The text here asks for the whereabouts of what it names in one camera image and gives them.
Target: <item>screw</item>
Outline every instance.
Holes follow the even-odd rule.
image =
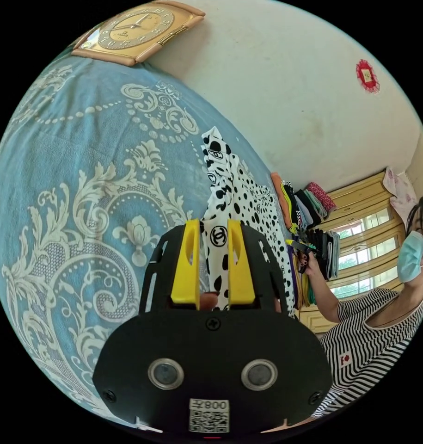
[[[111,390],[105,390],[102,395],[105,401],[116,402],[116,395]]]
[[[315,392],[310,396],[310,399],[308,400],[308,403],[312,406],[313,404],[316,404],[318,402],[318,399],[322,396],[321,392]]]
[[[219,330],[219,328],[221,327],[221,321],[217,318],[207,319],[205,327],[207,327],[208,330],[215,332],[216,330]]]

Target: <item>gold clock frame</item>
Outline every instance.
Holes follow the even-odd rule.
[[[153,44],[150,44],[149,47],[144,49],[137,57],[131,57],[128,55],[118,55],[118,54],[110,54],[106,52],[99,52],[96,50],[90,50],[88,48],[81,48],[81,45],[89,38],[89,36],[95,32],[97,29],[100,29],[105,23],[110,22],[111,20],[114,20],[117,17],[120,17],[124,15],[126,12],[131,11],[133,9],[138,8],[139,6],[135,6],[133,8],[129,8],[124,12],[121,12],[120,14],[115,15],[114,17],[109,18],[108,20],[105,20],[102,22],[101,25],[97,25],[94,28],[91,28],[88,32],[83,34],[82,37],[80,37],[77,40],[77,43],[75,44],[73,51],[71,52],[71,55],[73,56],[79,56],[79,57],[86,57],[91,58],[95,60],[102,60],[104,62],[112,62],[112,63],[118,63],[125,66],[134,66],[136,63],[142,63],[147,58],[153,56],[157,52],[159,52],[170,40],[172,40],[175,36],[178,34],[181,34],[182,32],[194,27],[198,23],[200,23],[203,18],[205,17],[205,12],[194,8],[193,6],[186,5],[184,3],[180,3],[178,1],[174,0],[153,0],[149,2],[148,4],[155,4],[155,5],[166,5],[166,6],[173,6],[179,9],[183,9],[186,12],[189,12],[193,15],[192,18],[187,20],[185,23],[177,27],[176,29],[172,30],[168,34],[165,34],[162,38],[160,38],[158,41],[154,42]]]

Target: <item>chanel logo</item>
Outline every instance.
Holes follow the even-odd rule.
[[[227,241],[227,229],[221,225],[215,226],[211,230],[210,240],[215,247],[223,247]]]
[[[208,173],[208,178],[211,180],[213,184],[216,183],[216,176],[213,173]]]
[[[221,160],[224,158],[224,155],[220,151],[210,150],[209,154],[210,154],[210,156],[213,156],[215,159]]]

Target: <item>wall clock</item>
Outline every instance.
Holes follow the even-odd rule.
[[[75,44],[72,54],[133,66],[201,22],[204,16],[204,12],[177,1],[155,0],[88,31]]]

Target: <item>face mask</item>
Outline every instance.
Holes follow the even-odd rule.
[[[410,282],[421,274],[423,258],[423,235],[412,231],[403,242],[398,256],[398,278]]]

